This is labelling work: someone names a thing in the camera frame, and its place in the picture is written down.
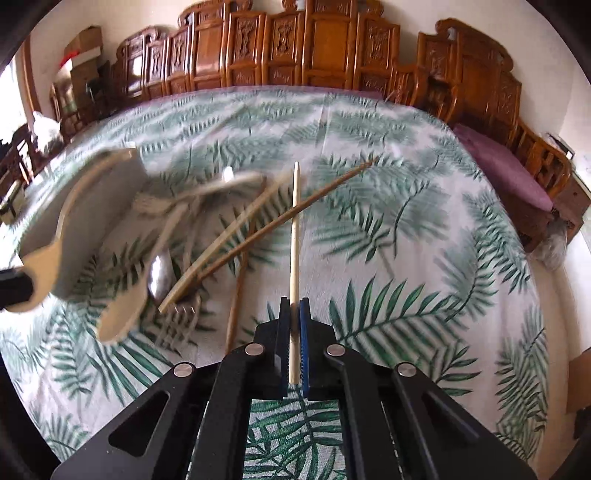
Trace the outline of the light bamboo chopstick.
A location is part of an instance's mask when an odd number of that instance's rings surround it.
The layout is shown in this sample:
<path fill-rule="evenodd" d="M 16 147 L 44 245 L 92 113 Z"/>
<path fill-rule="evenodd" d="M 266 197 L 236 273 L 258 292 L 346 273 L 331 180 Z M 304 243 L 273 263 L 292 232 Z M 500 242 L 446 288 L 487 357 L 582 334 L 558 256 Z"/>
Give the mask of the light bamboo chopstick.
<path fill-rule="evenodd" d="M 290 180 L 292 176 L 293 174 L 290 170 L 281 172 L 280 175 L 277 176 L 273 181 L 273 183 L 270 184 L 270 186 L 267 186 L 266 189 L 264 189 L 263 192 L 260 193 L 259 196 L 257 196 L 256 199 L 253 200 L 252 203 L 250 203 L 249 206 L 247 206 L 245 210 L 243 210 L 242 213 L 240 213 L 238 217 L 236 217 L 235 220 L 233 220 L 228 225 L 228 227 L 226 227 L 221 232 L 221 234 L 219 234 L 213 240 L 211 245 L 209 245 L 188 267 L 188 269 L 183 273 L 180 279 L 172 286 L 168 294 L 164 297 L 158 306 L 158 311 L 160 313 L 164 313 L 172 303 L 174 303 L 184 294 L 184 292 L 190 286 L 190 283 L 195 278 L 197 278 L 198 272 L 202 267 L 204 267 L 209 259 L 214 256 L 221 246 L 224 245 L 224 243 L 228 241 L 228 239 L 231 238 L 231 236 L 235 234 L 235 232 L 238 231 L 238 229 L 242 227 L 243 224 L 252 219 L 256 212 L 259 211 L 266 201 L 270 199 L 270 196 L 273 195 L 273 193 L 276 192 L 280 186 L 283 186 L 284 183 Z"/>
<path fill-rule="evenodd" d="M 290 227 L 290 385 L 300 383 L 300 331 L 298 298 L 300 298 L 300 220 L 295 215 Z"/>

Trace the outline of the long carved wooden sofa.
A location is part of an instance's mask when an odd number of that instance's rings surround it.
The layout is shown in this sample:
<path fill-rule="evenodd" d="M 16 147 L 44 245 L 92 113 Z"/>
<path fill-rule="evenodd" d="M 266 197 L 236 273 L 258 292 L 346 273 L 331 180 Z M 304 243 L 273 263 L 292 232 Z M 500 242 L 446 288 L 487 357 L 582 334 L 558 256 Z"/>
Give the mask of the long carved wooden sofa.
<path fill-rule="evenodd" d="M 424 96 L 426 75 L 400 64 L 401 28 L 378 1 L 285 1 L 277 14 L 249 1 L 204 1 L 177 25 L 147 27 L 119 45 L 117 100 L 252 86 L 353 90 L 412 106 Z"/>

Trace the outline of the cream plastic fork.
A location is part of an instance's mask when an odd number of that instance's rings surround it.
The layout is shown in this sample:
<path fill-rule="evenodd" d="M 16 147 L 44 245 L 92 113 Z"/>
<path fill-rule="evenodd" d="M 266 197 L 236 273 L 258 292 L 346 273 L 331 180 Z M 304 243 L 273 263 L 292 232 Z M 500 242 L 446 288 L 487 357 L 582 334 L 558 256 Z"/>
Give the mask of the cream plastic fork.
<path fill-rule="evenodd" d="M 171 198 L 160 198 L 140 192 L 135 195 L 132 201 L 132 209 L 140 214 L 152 216 L 162 215 L 171 210 L 179 202 L 191 202 L 194 199 L 205 197 L 230 187 L 259 182 L 263 178 L 264 176 L 259 172 L 238 172 L 231 176 L 223 174 L 219 179 L 199 184 Z"/>

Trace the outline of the steel fork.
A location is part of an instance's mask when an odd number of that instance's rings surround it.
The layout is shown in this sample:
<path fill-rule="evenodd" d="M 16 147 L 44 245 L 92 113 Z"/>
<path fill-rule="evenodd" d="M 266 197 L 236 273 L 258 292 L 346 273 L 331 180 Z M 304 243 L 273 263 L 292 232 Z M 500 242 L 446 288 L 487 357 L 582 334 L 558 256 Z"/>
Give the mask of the steel fork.
<path fill-rule="evenodd" d="M 191 300 L 170 305 L 166 310 L 162 327 L 155 339 L 155 345 L 170 350 L 183 348 L 200 318 L 201 296 L 195 294 Z"/>

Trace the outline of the stacked cardboard boxes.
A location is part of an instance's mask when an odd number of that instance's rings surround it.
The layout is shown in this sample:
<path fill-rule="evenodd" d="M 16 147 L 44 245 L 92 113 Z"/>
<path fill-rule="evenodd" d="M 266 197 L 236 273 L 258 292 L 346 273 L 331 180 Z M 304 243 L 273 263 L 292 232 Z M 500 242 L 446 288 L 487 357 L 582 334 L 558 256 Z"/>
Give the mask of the stacked cardboard boxes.
<path fill-rule="evenodd" d="M 99 78 L 102 51 L 102 29 L 95 25 L 81 30 L 64 47 L 60 68 L 53 79 L 53 88 L 61 103 L 76 103 L 87 94 L 87 85 Z"/>

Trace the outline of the brown wooden chopstick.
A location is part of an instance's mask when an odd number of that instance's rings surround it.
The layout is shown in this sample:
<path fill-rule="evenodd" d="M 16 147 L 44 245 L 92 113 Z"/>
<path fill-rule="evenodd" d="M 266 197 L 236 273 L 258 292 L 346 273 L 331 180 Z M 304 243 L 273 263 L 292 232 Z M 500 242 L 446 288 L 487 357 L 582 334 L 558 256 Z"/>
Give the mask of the brown wooden chopstick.
<path fill-rule="evenodd" d="M 214 261 L 214 263 L 212 263 L 211 265 L 208 265 L 204 270 L 201 270 L 197 274 L 197 279 L 192 281 L 192 285 L 194 285 L 194 286 L 200 285 L 202 283 L 202 281 L 204 281 L 205 278 L 209 277 L 210 275 L 215 273 L 217 270 L 221 269 L 222 266 L 224 266 L 225 264 L 228 264 L 228 262 L 230 260 L 232 260 L 236 256 L 242 254 L 243 251 L 249 250 L 249 248 L 252 247 L 252 245 L 254 243 L 256 243 L 257 241 L 262 239 L 264 236 L 266 236 L 267 234 L 270 234 L 271 232 L 276 230 L 278 227 L 283 226 L 283 224 L 287 223 L 287 221 L 293 220 L 295 217 L 297 217 L 298 214 L 300 214 L 302 211 L 304 211 L 305 209 L 310 207 L 312 204 L 314 204 L 318 200 L 327 196 L 329 193 L 331 193 L 332 191 L 337 189 L 339 186 L 346 183 L 346 181 L 349 181 L 349 179 L 352 179 L 353 177 L 356 177 L 359 174 L 361 174 L 363 171 L 366 171 L 367 169 L 372 167 L 375 163 L 376 163 L 376 159 L 370 158 L 367 162 L 365 162 L 359 166 L 356 166 L 356 168 L 349 170 L 348 173 L 346 173 L 342 176 L 339 176 L 337 179 L 335 179 L 335 181 L 332 181 L 332 183 L 329 183 L 329 185 L 318 190 L 317 192 L 312 194 L 310 197 L 305 199 L 303 202 L 298 203 L 297 206 L 291 207 L 290 210 L 287 210 L 286 213 L 281 214 L 280 217 L 276 218 L 276 220 L 273 220 L 273 222 L 270 222 L 269 224 L 267 224 L 263 228 L 257 230 L 256 233 L 253 233 L 252 236 L 249 236 L 248 239 L 245 239 L 245 241 L 240 243 L 238 246 L 236 246 L 235 248 L 233 248 L 229 252 L 225 253 L 224 255 L 219 257 L 218 259 L 216 259 Z"/>
<path fill-rule="evenodd" d="M 235 295 L 232 297 L 232 303 L 228 314 L 228 324 L 225 332 L 224 354 L 228 354 L 235 344 L 236 326 L 238 326 L 238 309 L 242 305 L 243 285 L 247 266 L 249 265 L 249 250 L 242 251 L 239 258 L 238 278 L 235 283 Z"/>

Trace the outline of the palm leaf tablecloth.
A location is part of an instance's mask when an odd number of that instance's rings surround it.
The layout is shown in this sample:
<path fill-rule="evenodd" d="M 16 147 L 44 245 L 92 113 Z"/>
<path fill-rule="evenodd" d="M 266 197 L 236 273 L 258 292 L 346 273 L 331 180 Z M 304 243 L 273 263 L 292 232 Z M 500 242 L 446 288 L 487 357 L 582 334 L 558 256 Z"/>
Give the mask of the palm leaf tablecloth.
<path fill-rule="evenodd" d="M 158 199 L 216 180 L 301 167 L 311 195 L 345 183 L 204 281 L 190 331 L 176 333 L 148 301 L 138 326 L 104 344 L 99 318 L 136 284 L 165 223 L 120 211 L 94 243 L 71 292 L 1 316 L 1 355 L 23 422 L 59 460 L 179 361 L 221 360 L 236 292 L 238 343 L 276 317 L 290 293 L 291 243 L 301 243 L 301 295 L 339 343 L 392 367 L 409 361 L 534 466 L 547 425 L 549 361 L 535 282 L 520 239 L 484 172 L 452 130 L 422 111 L 360 96 L 256 89 L 193 93 L 123 112 L 83 134 L 28 190 L 1 230 L 1 262 L 48 243 L 44 216 L 103 152 L 134 148 L 141 166 L 107 178 L 73 223 L 88 226 L 118 199 Z"/>

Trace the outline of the dark wooden chair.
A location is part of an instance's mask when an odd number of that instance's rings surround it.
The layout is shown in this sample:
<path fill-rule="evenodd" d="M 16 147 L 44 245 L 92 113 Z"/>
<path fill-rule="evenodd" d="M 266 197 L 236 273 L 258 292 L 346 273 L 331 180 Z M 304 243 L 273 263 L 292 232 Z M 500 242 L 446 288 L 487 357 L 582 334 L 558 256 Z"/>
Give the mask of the dark wooden chair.
<path fill-rule="evenodd" d="M 33 141 L 27 124 L 23 124 L 13 133 L 8 144 L 1 143 L 1 197 L 7 194 L 17 180 L 24 187 L 32 182 L 34 178 L 32 151 L 34 151 Z"/>

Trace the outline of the large steel spoon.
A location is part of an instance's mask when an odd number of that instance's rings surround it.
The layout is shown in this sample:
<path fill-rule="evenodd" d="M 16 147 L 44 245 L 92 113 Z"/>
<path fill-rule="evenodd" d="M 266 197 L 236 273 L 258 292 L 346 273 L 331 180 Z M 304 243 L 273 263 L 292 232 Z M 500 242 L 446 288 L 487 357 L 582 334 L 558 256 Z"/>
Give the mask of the large steel spoon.
<path fill-rule="evenodd" d="M 156 304 L 166 297 L 173 282 L 171 256 L 168 250 L 163 250 L 152 261 L 147 280 L 148 293 Z"/>

